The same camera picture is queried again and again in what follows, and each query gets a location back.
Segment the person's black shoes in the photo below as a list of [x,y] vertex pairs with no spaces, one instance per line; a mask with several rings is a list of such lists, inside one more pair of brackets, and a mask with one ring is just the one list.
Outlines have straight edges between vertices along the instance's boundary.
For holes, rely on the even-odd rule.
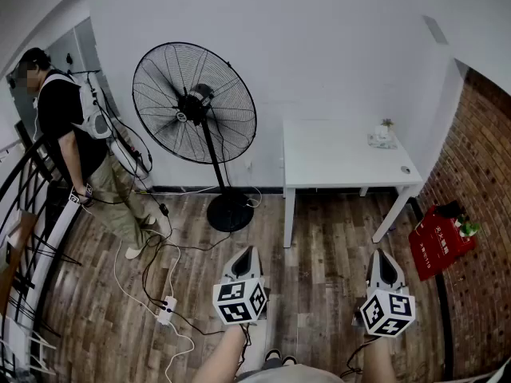
[[267,352],[262,369],[274,369],[282,366],[297,365],[298,362],[292,356],[282,357],[277,349],[271,349]]

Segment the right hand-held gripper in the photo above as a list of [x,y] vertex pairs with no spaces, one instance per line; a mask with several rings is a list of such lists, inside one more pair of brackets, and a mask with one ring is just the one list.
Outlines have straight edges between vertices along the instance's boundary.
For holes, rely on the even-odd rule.
[[[370,288],[405,286],[402,268],[381,248],[370,257],[366,281]],[[415,297],[376,289],[358,311],[368,335],[398,337],[415,321]]]

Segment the person's light shirt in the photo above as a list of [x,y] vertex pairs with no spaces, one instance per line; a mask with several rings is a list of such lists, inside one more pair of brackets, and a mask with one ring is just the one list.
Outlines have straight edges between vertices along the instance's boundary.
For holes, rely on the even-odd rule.
[[326,370],[297,364],[245,373],[237,378],[235,383],[345,383],[345,381]]

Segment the person's right forearm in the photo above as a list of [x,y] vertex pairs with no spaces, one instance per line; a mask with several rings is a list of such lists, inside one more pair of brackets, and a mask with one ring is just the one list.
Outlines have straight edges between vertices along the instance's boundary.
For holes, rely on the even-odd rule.
[[393,341],[364,336],[362,383],[398,383],[391,358]]

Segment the white table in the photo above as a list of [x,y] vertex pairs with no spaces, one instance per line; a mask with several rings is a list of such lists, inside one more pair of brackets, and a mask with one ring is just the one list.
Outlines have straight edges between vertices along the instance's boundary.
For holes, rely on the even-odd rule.
[[[379,243],[408,199],[423,184],[404,147],[372,148],[367,134],[374,124],[365,120],[284,120],[283,246],[292,241],[295,195],[299,189],[357,188],[364,196],[370,188],[400,188],[401,192],[372,236]],[[410,174],[402,172],[407,166]]]

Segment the black bag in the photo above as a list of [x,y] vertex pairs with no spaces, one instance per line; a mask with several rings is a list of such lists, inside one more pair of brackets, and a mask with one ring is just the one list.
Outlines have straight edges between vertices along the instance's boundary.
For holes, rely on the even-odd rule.
[[462,215],[463,209],[460,207],[457,200],[453,200],[447,204],[437,205],[434,207],[434,214],[439,215],[446,219],[457,218]]

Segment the black stair railing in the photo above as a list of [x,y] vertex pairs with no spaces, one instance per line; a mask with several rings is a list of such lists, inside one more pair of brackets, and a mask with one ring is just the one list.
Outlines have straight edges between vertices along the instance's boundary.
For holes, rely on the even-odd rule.
[[79,206],[48,152],[44,138],[12,148],[14,166],[0,180],[0,376],[25,370],[52,374],[43,338],[57,331],[43,318],[46,295],[61,263]]

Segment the green plant with white pot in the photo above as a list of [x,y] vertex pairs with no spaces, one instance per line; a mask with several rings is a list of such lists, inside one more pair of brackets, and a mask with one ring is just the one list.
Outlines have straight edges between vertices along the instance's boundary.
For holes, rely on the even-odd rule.
[[456,218],[454,225],[458,229],[459,235],[463,238],[474,236],[480,229],[479,223],[471,222],[469,216],[464,214]]

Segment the white power strip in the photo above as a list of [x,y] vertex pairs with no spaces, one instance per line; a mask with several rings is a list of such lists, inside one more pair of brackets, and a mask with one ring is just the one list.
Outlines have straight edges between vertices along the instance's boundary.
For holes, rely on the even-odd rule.
[[160,307],[160,311],[157,315],[157,321],[164,326],[171,323],[172,315],[176,309],[176,299],[173,296],[166,296],[163,300],[163,304]]

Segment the person's left forearm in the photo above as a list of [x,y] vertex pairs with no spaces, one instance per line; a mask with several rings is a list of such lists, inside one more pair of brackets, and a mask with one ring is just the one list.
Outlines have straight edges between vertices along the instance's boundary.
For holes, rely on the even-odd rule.
[[229,326],[192,383],[233,383],[247,342],[248,324]]

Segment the black pedestal fan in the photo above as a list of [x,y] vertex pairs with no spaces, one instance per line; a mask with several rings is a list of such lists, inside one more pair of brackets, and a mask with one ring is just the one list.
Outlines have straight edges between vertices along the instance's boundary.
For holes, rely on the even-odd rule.
[[160,44],[138,62],[132,98],[145,131],[164,150],[213,167],[220,194],[208,205],[210,225],[227,233],[246,227],[255,205],[230,186],[226,169],[252,145],[257,115],[231,64],[197,44]]

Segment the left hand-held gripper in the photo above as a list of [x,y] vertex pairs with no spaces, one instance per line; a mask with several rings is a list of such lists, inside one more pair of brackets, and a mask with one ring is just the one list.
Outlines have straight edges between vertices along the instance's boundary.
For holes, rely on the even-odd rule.
[[266,317],[271,289],[261,277],[256,247],[246,247],[234,254],[224,264],[222,275],[234,279],[213,286],[212,304],[223,324],[255,323]]

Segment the red box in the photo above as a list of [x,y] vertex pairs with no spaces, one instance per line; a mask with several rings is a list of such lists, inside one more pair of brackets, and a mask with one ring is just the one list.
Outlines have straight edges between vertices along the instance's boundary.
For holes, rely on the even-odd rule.
[[457,219],[444,216],[439,208],[430,207],[408,236],[421,281],[441,274],[458,257],[476,247],[475,236],[463,235]]

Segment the grey door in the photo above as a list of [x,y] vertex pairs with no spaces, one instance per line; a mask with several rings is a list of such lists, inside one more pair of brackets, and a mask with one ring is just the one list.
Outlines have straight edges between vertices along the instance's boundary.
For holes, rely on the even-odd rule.
[[65,73],[98,70],[97,80],[108,99],[111,108],[109,113],[120,116],[107,78],[102,71],[90,18],[57,39],[46,49],[46,52],[50,56],[52,65]]

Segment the tissue pack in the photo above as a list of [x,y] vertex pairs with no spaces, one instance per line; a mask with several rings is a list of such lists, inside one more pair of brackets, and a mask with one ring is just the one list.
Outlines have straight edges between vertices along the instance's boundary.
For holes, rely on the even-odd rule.
[[378,125],[372,133],[367,134],[367,143],[372,148],[397,149],[395,134],[391,128],[386,125]]

